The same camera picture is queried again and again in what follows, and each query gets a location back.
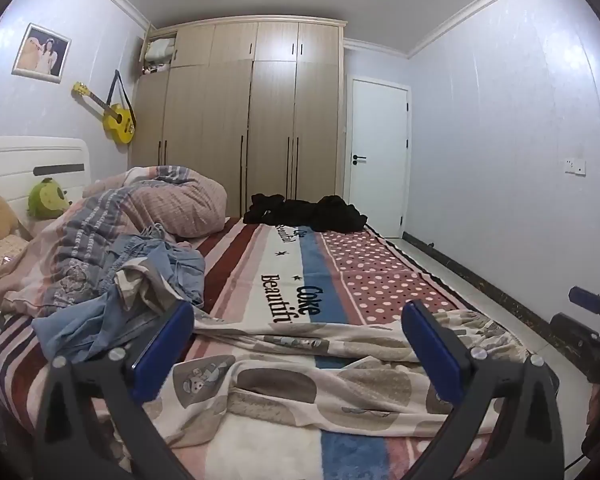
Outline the black clothes pile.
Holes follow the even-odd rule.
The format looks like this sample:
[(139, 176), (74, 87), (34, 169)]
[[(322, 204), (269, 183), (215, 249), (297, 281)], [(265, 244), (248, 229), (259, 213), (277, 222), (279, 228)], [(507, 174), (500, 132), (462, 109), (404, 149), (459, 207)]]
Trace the black clothes pile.
[(315, 232), (349, 234), (362, 231), (367, 217), (339, 195), (324, 196), (317, 203), (312, 203), (307, 200), (287, 200), (280, 194), (258, 193), (251, 196), (251, 205), (242, 221), (245, 224), (267, 226), (306, 226)]

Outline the white door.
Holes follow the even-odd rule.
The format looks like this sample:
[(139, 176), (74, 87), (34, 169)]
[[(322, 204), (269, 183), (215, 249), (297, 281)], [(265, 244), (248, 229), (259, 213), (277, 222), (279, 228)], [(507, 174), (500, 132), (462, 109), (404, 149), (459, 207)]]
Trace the white door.
[(384, 237), (401, 234), (410, 146), (410, 92), (352, 77), (348, 89), (349, 200)]

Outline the white wall socket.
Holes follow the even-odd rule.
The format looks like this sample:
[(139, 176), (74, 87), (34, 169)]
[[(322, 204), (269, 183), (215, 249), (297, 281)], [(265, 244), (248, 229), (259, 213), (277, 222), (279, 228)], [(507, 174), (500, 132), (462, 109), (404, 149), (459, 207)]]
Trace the white wall socket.
[(566, 174), (574, 176), (586, 176), (586, 161), (584, 159), (567, 158), (564, 162), (564, 171)]

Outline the blue denim jeans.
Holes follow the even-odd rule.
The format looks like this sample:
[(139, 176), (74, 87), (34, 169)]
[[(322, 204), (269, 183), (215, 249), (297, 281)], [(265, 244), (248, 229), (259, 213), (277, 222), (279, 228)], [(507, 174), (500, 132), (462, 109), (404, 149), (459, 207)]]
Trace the blue denim jeans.
[(118, 236), (88, 299), (32, 322), (43, 356), (84, 362), (136, 339), (180, 301), (201, 307), (204, 270), (201, 253), (169, 242), (158, 224)]

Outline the striped pink bed blanket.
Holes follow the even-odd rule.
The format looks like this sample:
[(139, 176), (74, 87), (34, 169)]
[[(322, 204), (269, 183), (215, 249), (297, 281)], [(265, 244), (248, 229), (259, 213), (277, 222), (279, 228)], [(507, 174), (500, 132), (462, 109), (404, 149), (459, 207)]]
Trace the striped pink bed blanket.
[(468, 348), (524, 345), (375, 232), (227, 222), (204, 314), (146, 412), (198, 479), (397, 479), (450, 412), (400, 331), (421, 301)]

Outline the white headboard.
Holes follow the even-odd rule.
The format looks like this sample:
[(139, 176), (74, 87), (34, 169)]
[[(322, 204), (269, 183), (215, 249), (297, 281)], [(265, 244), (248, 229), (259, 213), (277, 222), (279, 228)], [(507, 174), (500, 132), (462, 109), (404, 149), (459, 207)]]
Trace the white headboard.
[(30, 220), (28, 197), (44, 178), (53, 178), (75, 203), (92, 183), (84, 141), (53, 136), (0, 136), (0, 195), (22, 224)]

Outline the beige bear print pants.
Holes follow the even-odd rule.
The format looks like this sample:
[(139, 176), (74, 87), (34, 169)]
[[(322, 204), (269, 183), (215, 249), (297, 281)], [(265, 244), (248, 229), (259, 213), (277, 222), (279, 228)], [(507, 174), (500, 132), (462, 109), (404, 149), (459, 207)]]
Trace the beige bear print pants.
[(469, 350), (521, 362), (522, 343), (486, 316), (454, 306), (415, 272), (346, 278), (362, 311), (358, 324), (325, 321), (326, 288), (306, 285), (290, 306), (282, 280), (260, 278), (273, 307), (267, 321), (229, 321), (202, 311), (193, 334), (219, 353), (173, 365), (146, 408), (166, 442), (185, 448), (211, 441), (227, 415), (333, 434), (429, 438), (451, 413), (402, 333), (404, 304), (419, 300)]

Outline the yellow ukulele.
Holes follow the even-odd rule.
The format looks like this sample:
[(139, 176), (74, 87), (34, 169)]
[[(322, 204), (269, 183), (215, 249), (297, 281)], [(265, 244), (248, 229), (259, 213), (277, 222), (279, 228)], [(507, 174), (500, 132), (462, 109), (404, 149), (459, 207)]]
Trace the yellow ukulele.
[[(122, 92), (125, 105), (111, 102), (117, 89)], [(91, 99), (102, 109), (102, 128), (111, 136), (114, 142), (121, 145), (128, 145), (132, 142), (136, 128), (136, 117), (118, 70), (114, 71), (114, 78), (112, 78), (106, 101), (96, 96), (85, 84), (79, 81), (73, 84), (72, 92), (77, 96)]]

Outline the pink plaid duvet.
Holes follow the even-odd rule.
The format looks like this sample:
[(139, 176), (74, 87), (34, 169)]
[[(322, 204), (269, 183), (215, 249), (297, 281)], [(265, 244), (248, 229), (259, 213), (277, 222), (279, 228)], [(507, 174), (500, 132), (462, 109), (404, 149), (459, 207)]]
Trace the pink plaid duvet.
[(37, 318), (97, 297), (119, 236), (160, 226), (170, 242), (204, 237), (224, 226), (226, 203), (222, 184), (181, 166), (98, 181), (0, 269), (0, 311)]

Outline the framed wall photo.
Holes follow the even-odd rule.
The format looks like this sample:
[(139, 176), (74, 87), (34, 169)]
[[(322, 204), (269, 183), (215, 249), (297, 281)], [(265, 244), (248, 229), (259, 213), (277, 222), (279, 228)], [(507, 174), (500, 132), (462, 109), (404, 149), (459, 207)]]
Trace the framed wall photo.
[(30, 23), (12, 66), (12, 74), (59, 84), (70, 47), (69, 38)]

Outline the beige wooden wardrobe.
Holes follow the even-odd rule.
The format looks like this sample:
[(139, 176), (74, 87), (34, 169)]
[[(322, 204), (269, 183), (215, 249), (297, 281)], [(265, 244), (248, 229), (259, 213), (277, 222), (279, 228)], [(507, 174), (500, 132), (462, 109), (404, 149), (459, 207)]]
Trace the beige wooden wardrobe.
[(344, 21), (243, 15), (148, 28), (132, 166), (178, 165), (253, 194), (317, 202), (343, 190)]

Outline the green plush toy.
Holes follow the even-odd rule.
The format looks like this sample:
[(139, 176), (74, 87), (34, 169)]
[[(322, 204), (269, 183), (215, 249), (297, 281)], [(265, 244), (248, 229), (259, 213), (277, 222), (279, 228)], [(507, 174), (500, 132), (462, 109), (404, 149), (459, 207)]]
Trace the green plush toy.
[(28, 197), (28, 215), (36, 220), (59, 218), (70, 207), (65, 193), (53, 178), (45, 178), (32, 188)]

